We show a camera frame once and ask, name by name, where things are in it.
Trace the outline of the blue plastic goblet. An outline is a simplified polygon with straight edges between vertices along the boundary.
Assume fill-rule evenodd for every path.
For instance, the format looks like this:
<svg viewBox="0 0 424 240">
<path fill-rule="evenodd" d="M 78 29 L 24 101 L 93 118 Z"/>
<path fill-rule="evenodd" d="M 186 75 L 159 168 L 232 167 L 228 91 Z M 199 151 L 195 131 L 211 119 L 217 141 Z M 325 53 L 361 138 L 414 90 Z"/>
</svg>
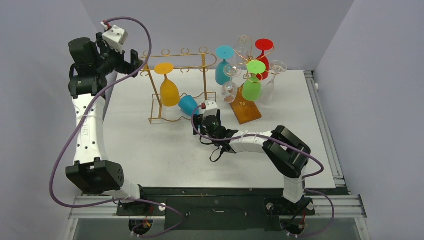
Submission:
<svg viewBox="0 0 424 240">
<path fill-rule="evenodd" d="M 184 114 L 191 116 L 193 111 L 198 107 L 198 103 L 193 96 L 184 95 L 180 99 L 178 106 Z"/>
</svg>

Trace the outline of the clear wine glass front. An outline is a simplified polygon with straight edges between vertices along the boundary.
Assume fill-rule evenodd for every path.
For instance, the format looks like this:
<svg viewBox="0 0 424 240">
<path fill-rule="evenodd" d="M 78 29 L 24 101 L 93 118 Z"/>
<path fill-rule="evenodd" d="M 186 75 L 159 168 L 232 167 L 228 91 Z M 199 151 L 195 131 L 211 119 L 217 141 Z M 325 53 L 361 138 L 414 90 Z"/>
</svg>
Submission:
<svg viewBox="0 0 424 240">
<path fill-rule="evenodd" d="M 241 75 L 242 70 L 239 65 L 228 64 L 223 69 L 224 74 L 229 77 L 229 80 L 222 85 L 221 94 L 225 103 L 233 103 L 238 94 L 238 86 L 233 81 Z"/>
</svg>

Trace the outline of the orange plastic goblet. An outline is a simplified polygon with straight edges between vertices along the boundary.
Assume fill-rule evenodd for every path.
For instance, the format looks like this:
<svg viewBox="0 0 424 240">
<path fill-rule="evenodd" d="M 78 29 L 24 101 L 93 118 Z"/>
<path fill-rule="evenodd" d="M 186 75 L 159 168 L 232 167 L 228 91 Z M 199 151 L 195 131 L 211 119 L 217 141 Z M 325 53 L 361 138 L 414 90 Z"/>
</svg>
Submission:
<svg viewBox="0 0 424 240">
<path fill-rule="evenodd" d="M 180 92 L 176 84 L 168 78 L 174 70 L 174 65 L 169 62 L 159 63 L 154 67 L 154 71 L 158 75 L 163 75 L 164 80 L 160 86 L 161 103 L 165 107 L 176 106 L 180 102 Z"/>
</svg>

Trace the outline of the gold rectangular wire glass rack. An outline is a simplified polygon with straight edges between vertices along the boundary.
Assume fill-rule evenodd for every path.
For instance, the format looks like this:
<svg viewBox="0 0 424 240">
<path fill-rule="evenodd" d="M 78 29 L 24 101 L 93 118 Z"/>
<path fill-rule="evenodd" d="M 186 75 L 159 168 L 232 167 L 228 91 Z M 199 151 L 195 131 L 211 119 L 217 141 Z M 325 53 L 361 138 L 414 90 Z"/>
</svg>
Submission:
<svg viewBox="0 0 424 240">
<path fill-rule="evenodd" d="M 196 65 L 187 65 L 183 64 L 182 58 L 198 56 L 201 60 L 200 63 Z M 206 100 L 217 100 L 217 93 L 212 91 L 207 91 L 207 72 L 212 69 L 212 67 L 217 63 L 218 58 L 215 54 L 209 53 L 208 48 L 203 46 L 198 50 L 198 53 L 190 53 L 188 48 L 183 48 L 180 51 L 180 54 L 171 54 L 170 50 L 167 50 L 167 53 L 164 51 L 161 52 L 161 55 L 152 55 L 151 59 L 154 58 L 166 58 L 167 60 L 171 60 L 170 62 L 174 65 L 174 70 L 179 70 L 181 73 L 189 73 L 191 70 L 198 70 L 202 73 L 202 82 L 203 82 L 203 91 L 200 95 L 194 96 L 194 99 L 203 98 Z M 154 78 L 152 75 L 154 68 L 151 68 L 147 62 L 145 62 L 145 66 L 142 70 L 139 71 L 140 76 L 147 76 L 150 79 L 150 83 L 152 85 L 154 93 L 152 94 L 152 105 L 151 105 L 151 113 L 148 121 L 152 123 L 154 120 L 163 120 L 166 122 L 174 123 L 178 122 L 182 119 L 189 120 L 186 116 L 180 116 L 178 119 L 167 119 L 163 117 L 163 108 L 165 107 L 161 102 L 160 89 L 157 89 L 156 84 L 154 82 Z"/>
</svg>

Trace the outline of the teal plastic goblet front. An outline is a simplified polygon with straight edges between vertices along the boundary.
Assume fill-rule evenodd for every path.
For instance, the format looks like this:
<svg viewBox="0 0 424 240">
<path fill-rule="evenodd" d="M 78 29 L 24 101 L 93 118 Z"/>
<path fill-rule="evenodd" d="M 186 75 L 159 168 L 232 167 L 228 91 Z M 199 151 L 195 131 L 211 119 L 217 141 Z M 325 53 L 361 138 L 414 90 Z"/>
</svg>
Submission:
<svg viewBox="0 0 424 240">
<path fill-rule="evenodd" d="M 222 59 L 215 69 L 215 81 L 218 85 L 223 86 L 230 81 L 230 77 L 225 74 L 225 67 L 229 64 L 227 60 L 235 55 L 234 49 L 229 45 L 221 45 L 216 48 L 215 54 Z"/>
</svg>

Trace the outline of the green plastic goblet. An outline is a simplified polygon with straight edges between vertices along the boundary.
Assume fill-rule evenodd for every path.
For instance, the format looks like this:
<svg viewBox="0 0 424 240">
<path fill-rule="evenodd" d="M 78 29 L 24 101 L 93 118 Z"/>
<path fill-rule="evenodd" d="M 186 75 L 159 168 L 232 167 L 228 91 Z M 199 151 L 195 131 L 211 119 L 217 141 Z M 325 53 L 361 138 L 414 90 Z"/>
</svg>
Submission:
<svg viewBox="0 0 424 240">
<path fill-rule="evenodd" d="M 262 74 L 266 71 L 266 65 L 260 60 L 252 60 L 247 65 L 250 76 L 247 77 L 242 87 L 242 97 L 247 101 L 256 101 L 262 93 L 261 80 Z"/>
</svg>

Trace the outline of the clear glass tumbler goblet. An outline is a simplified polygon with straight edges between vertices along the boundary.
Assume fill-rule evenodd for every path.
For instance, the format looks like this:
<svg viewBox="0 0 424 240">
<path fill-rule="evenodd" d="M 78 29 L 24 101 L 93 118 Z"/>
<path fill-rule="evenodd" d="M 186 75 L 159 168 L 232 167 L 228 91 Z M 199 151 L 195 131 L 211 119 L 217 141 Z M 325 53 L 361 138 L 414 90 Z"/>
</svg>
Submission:
<svg viewBox="0 0 424 240">
<path fill-rule="evenodd" d="M 252 39 L 249 36 L 240 35 L 237 40 L 237 43 L 233 47 L 233 50 L 234 50 L 233 62 L 239 65 L 246 63 L 252 54 L 252 48 L 253 48 Z"/>
</svg>

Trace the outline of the clear wine glass amber tint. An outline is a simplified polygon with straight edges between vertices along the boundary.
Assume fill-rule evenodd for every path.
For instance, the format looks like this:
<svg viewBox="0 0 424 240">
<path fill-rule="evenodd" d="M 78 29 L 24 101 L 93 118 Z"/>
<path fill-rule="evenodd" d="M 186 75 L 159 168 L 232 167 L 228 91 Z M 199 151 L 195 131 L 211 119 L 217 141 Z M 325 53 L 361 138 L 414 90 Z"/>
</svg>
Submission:
<svg viewBox="0 0 424 240">
<path fill-rule="evenodd" d="M 267 105 L 272 101 L 276 76 L 286 72 L 287 70 L 288 66 L 282 61 L 274 60 L 270 63 L 269 73 L 272 75 L 272 79 L 262 88 L 262 93 L 259 99 L 262 104 Z"/>
</svg>

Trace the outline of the red plastic goblet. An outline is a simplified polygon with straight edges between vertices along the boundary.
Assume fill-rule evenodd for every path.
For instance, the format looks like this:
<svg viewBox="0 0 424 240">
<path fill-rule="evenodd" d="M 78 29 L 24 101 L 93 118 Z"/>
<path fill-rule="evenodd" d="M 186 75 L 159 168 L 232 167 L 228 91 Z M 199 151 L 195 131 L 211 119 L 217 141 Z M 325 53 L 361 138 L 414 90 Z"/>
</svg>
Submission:
<svg viewBox="0 0 424 240">
<path fill-rule="evenodd" d="M 270 62 L 267 55 L 274 50 L 274 42 L 267 38 L 258 39 L 255 42 L 255 47 L 261 51 L 261 54 L 256 58 L 256 60 L 265 64 L 265 71 L 263 73 L 257 74 L 256 77 L 262 81 L 268 78 L 270 70 Z"/>
</svg>

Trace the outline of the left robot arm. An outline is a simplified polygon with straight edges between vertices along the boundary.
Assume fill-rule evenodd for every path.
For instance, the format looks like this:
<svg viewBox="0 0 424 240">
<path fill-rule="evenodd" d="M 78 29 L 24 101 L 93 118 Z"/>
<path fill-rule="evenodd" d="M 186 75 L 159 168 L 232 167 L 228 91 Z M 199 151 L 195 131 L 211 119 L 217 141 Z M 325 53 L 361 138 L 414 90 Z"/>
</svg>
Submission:
<svg viewBox="0 0 424 240">
<path fill-rule="evenodd" d="M 131 61 L 125 61 L 127 37 L 124 30 L 111 29 L 98 32 L 95 41 L 81 37 L 68 43 L 74 61 L 68 89 L 79 129 L 73 165 L 66 167 L 65 174 L 84 194 L 131 199 L 129 208 L 143 215 L 149 210 L 148 199 L 142 197 L 139 185 L 125 179 L 122 166 L 109 160 L 104 142 L 107 76 L 113 72 L 129 75 L 143 63 L 135 50 L 130 52 Z"/>
</svg>

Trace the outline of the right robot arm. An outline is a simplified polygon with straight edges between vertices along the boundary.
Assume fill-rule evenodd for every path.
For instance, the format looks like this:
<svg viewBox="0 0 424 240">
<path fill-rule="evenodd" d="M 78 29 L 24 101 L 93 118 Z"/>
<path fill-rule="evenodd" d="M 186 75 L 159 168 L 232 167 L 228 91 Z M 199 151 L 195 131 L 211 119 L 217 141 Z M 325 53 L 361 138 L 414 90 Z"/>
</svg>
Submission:
<svg viewBox="0 0 424 240">
<path fill-rule="evenodd" d="M 266 132 L 248 132 L 222 126 L 220 113 L 206 116 L 192 114 L 194 135 L 200 135 L 216 146 L 221 154 L 265 154 L 283 175 L 282 207 L 294 214 L 302 207 L 305 195 L 305 170 L 311 149 L 288 128 L 279 125 Z"/>
</svg>

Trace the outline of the gold tree rack wooden base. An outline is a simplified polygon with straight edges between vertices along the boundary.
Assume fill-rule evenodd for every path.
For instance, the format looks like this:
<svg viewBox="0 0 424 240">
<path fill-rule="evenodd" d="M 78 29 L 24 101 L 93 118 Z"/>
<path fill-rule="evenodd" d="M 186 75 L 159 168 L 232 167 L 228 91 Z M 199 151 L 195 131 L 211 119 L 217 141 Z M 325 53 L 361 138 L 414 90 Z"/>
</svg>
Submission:
<svg viewBox="0 0 424 240">
<path fill-rule="evenodd" d="M 240 67 L 246 68 L 246 73 L 242 74 L 242 77 L 244 79 L 244 83 L 247 80 L 247 78 L 251 75 L 248 73 L 247 70 L 247 64 L 253 60 L 256 60 L 256 58 L 262 53 L 261 50 L 257 49 L 255 46 L 257 40 L 252 40 L 252 51 L 251 56 L 249 57 L 249 60 L 242 64 L 237 64 Z M 242 89 L 244 83 L 238 88 L 237 96 L 235 98 L 235 101 L 230 104 L 231 109 L 233 110 L 233 113 L 238 121 L 239 124 L 246 124 L 255 120 L 258 120 L 262 117 L 262 114 L 260 113 L 260 110 L 258 109 L 255 101 L 248 101 L 245 100 L 242 96 Z"/>
</svg>

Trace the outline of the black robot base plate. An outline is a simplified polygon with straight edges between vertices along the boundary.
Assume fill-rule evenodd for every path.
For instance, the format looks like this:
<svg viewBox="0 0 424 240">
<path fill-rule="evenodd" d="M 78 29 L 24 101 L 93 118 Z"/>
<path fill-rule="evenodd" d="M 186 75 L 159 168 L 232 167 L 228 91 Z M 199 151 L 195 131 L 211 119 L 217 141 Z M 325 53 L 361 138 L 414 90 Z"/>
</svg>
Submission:
<svg viewBox="0 0 424 240">
<path fill-rule="evenodd" d="M 282 188 L 165 188 L 145 187 L 149 201 L 119 203 L 119 217 L 143 217 L 153 227 L 176 224 L 179 231 L 236 231 L 264 229 L 279 231 L 280 224 L 298 225 L 316 214 L 313 200 L 299 203 L 283 198 Z"/>
</svg>

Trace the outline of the aluminium rail frame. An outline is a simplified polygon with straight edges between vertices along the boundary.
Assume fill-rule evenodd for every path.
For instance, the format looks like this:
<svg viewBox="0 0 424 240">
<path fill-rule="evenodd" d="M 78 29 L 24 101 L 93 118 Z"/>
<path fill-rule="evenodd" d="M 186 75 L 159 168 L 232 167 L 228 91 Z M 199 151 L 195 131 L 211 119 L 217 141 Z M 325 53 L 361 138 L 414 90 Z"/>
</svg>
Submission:
<svg viewBox="0 0 424 240">
<path fill-rule="evenodd" d="M 269 105 L 260 105 L 262 118 L 240 125 L 231 107 L 216 92 L 223 125 L 230 129 L 266 132 L 282 125 L 288 127 L 311 148 L 312 155 L 324 165 L 324 172 L 307 180 L 315 187 L 312 198 L 315 215 L 306 216 L 302 240 L 357 240 L 367 233 L 362 199 L 337 188 L 334 180 L 336 156 L 328 143 L 322 118 L 317 116 L 315 84 L 301 70 L 289 70 L 275 79 L 276 87 Z M 123 167 L 131 182 L 144 188 L 223 188 L 283 189 L 283 175 L 264 154 L 225 153 L 213 145 L 200 143 L 188 120 L 150 123 L 152 86 L 146 76 L 130 78 L 114 87 L 104 125 L 105 147 L 111 161 Z M 178 230 L 179 223 L 165 228 L 164 220 L 154 217 L 148 236 L 153 240 L 275 240 L 287 239 L 281 230 Z"/>
</svg>

